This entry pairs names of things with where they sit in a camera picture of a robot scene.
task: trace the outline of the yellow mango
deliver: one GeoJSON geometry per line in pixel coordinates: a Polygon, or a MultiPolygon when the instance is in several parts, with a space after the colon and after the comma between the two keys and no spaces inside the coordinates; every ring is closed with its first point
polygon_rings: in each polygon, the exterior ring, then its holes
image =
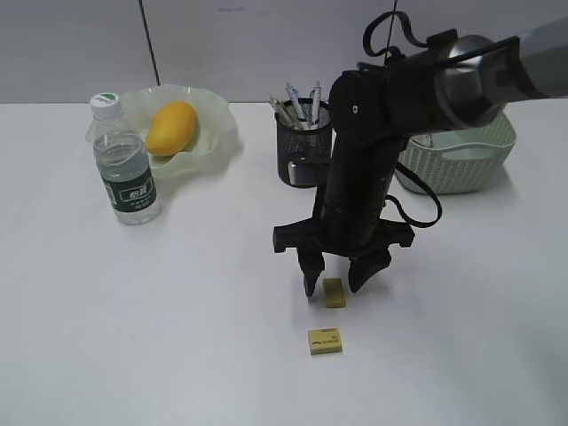
{"type": "Polygon", "coordinates": [[[167,156],[183,151],[192,140],[197,122],[193,107],[185,102],[171,102],[152,119],[145,146],[148,153],[167,156]]]}

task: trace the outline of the green label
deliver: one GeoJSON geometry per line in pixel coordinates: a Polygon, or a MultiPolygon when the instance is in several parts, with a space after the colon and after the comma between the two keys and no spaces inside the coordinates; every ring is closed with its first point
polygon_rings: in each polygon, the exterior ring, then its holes
{"type": "Polygon", "coordinates": [[[127,182],[102,179],[113,209],[117,211],[133,213],[151,206],[156,201],[156,187],[149,167],[140,176],[127,182]]]}

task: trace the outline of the sponge block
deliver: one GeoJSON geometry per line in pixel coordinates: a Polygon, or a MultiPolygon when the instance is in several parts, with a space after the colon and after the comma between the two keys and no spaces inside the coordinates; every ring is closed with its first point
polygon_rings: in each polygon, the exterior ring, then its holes
{"type": "Polygon", "coordinates": [[[341,337],[339,328],[324,328],[322,330],[310,330],[310,354],[319,355],[321,353],[341,352],[341,337]]]}
{"type": "Polygon", "coordinates": [[[345,294],[340,278],[327,278],[323,280],[323,290],[326,293],[326,308],[344,308],[345,294]]]}

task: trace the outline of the bottle cap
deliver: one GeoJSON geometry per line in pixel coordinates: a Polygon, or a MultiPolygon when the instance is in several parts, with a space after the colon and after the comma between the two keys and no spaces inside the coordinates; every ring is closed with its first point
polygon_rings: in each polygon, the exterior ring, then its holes
{"type": "Polygon", "coordinates": [[[91,98],[91,111],[96,120],[108,120],[122,116],[122,103],[114,93],[100,93],[91,98]]]}

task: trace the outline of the water bottle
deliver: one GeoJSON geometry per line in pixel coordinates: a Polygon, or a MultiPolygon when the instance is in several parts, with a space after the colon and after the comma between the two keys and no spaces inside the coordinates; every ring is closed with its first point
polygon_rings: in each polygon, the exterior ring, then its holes
{"type": "Polygon", "coordinates": [[[101,93],[91,98],[95,161],[116,216],[128,225],[157,217],[162,207],[144,142],[124,118],[119,97],[101,93]]]}

